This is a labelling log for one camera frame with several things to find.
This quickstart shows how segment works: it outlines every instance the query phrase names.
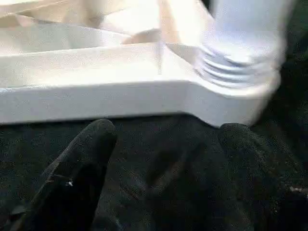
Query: white plastic surface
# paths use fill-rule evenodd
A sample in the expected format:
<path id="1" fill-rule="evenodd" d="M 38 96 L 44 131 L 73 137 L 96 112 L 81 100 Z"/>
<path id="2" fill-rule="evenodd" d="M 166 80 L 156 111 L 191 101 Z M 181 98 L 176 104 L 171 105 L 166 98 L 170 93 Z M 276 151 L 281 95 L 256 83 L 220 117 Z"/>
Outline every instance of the white plastic surface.
<path id="1" fill-rule="evenodd" d="M 17 72 L 22 75 L 14 80 L 8 78 L 1 85 L 1 123 L 189 113 L 213 126 L 225 122 L 251 124 L 265 106 L 266 101 L 260 96 L 267 97 L 271 91 L 268 85 L 250 90 L 217 87 L 200 78 L 189 63 L 167 47 L 163 50 L 160 70 L 156 52 L 153 52 L 158 47 L 125 46 L 126 49 L 109 51 L 109 57 L 119 58 L 106 60 L 105 65 L 100 63 L 103 51 L 98 48 L 75 51 L 75 54 L 72 50 L 71 56 L 57 54 L 56 60 L 50 54 L 48 59 L 53 60 L 50 64 L 54 68 L 49 66 L 45 73 L 48 60 L 41 60 L 45 65 L 41 68 L 34 65 L 38 61 L 35 59 L 27 63 L 28 59 L 19 56 L 7 61 L 4 65 L 14 61 L 20 67 L 33 65 L 37 69 L 20 69 Z M 80 70 L 68 68 L 69 60 L 76 62 L 75 65 L 82 63 Z M 66 69 L 58 76 L 61 64 Z M 9 67 L 7 71 L 5 76 L 14 75 Z"/>

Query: white plastic part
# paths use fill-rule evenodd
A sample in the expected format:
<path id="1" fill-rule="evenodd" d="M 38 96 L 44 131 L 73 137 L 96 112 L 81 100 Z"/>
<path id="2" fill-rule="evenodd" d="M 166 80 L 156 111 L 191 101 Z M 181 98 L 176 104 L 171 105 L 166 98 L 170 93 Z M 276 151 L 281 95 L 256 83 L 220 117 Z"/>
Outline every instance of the white plastic part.
<path id="1" fill-rule="evenodd" d="M 213 1 L 215 20 L 205 32 L 196 70 L 204 80 L 230 89 L 256 88 L 276 79 L 275 91 L 284 60 L 285 24 L 293 3 Z"/>
<path id="2" fill-rule="evenodd" d="M 213 126 L 227 122 L 253 124 L 278 86 L 277 68 L 282 57 L 278 47 L 283 49 L 283 42 L 274 42 L 275 39 L 283 41 L 283 35 L 280 35 L 283 29 L 268 26 L 266 28 L 272 29 L 273 33 L 262 33 L 257 18 L 273 10 L 276 16 L 264 16 L 268 20 L 261 19 L 260 24 L 264 26 L 265 22 L 273 20 L 278 25 L 278 21 L 287 15 L 286 5 L 279 3 L 279 10 L 274 10 L 271 9 L 274 8 L 273 0 L 267 7 L 263 1 L 263 8 L 258 3 L 253 4 L 255 0 L 244 3 L 246 7 L 258 10 L 251 14 L 252 20 L 248 10 L 242 9 L 236 0 L 230 0 L 230 3 L 218 0 L 215 17 L 220 21 L 213 23 L 213 29 L 206 33 L 205 46 L 198 58 L 197 40 L 185 36 L 188 25 L 176 23 L 179 17 L 176 9 L 170 12 L 160 9 L 165 14 L 161 19 L 172 18 L 171 21 L 175 21 L 173 28 L 179 29 L 172 31 L 177 39 L 167 46 L 157 40 L 159 31 L 155 27 L 148 26 L 149 30 L 142 31 L 144 27 L 133 25 L 132 33 L 128 34 L 137 35 L 124 43 L 135 39 L 146 43 L 0 56 L 0 123 L 188 113 Z M 228 17 L 220 16 L 223 2 Z M 235 6 L 246 13 L 246 18 L 241 16 L 241 20 L 255 22 L 258 36 L 245 23 L 243 27 L 233 23 L 238 15 L 229 8 Z M 190 9 L 187 15 L 193 14 L 192 5 Z M 116 20 L 115 28 L 121 27 L 118 23 L 122 20 Z M 207 20 L 213 21 L 210 15 Z M 161 26 L 163 36 L 168 35 L 167 28 Z M 229 41 L 230 35 L 236 35 L 232 28 L 238 29 L 240 36 Z M 280 36 L 261 44 L 277 34 Z M 242 40 L 246 43 L 241 47 L 239 41 Z M 196 58 L 200 61 L 198 66 L 195 66 Z M 197 74 L 196 67 L 202 75 Z"/>

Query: black fabric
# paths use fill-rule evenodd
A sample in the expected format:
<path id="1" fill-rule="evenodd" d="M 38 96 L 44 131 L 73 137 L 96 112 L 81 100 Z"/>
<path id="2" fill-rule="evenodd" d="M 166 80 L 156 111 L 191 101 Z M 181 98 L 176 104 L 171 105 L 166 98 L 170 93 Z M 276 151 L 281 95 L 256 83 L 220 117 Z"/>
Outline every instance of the black fabric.
<path id="1" fill-rule="evenodd" d="M 6 231 L 87 230 L 115 147 L 115 127 L 108 120 L 88 125 L 29 185 L 36 193 L 24 210 L 7 220 Z M 6 210 L 1 207 L 1 214 Z"/>

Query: white plastic housing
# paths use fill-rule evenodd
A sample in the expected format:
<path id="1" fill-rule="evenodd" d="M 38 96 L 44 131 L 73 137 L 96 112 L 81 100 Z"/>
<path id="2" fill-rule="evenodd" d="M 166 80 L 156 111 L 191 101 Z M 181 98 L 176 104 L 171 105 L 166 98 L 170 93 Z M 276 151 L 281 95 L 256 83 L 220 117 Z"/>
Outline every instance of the white plastic housing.
<path id="1" fill-rule="evenodd" d="M 200 11 L 198 0 L 159 0 L 152 8 L 140 3 L 104 15 L 97 24 L 128 35 L 119 39 L 121 45 L 3 54 L 0 123 L 188 113 L 213 126 L 251 125 L 278 87 L 284 50 L 279 22 L 292 2 L 263 1 L 216 0 L 215 21 L 206 9 Z M 84 17 L 64 17 L 72 13 L 69 7 L 53 7 L 62 11 L 51 15 L 51 8 L 41 7 L 20 14 L 48 25 L 66 22 L 74 30 L 87 23 Z M 201 49 L 196 36 L 203 23 L 188 36 L 191 25 L 179 23 L 185 8 L 183 15 L 192 22 L 206 20 Z M 115 16 L 107 24 L 109 15 Z M 262 31 L 264 26 L 269 31 Z M 165 45 L 160 32 L 171 43 Z"/>

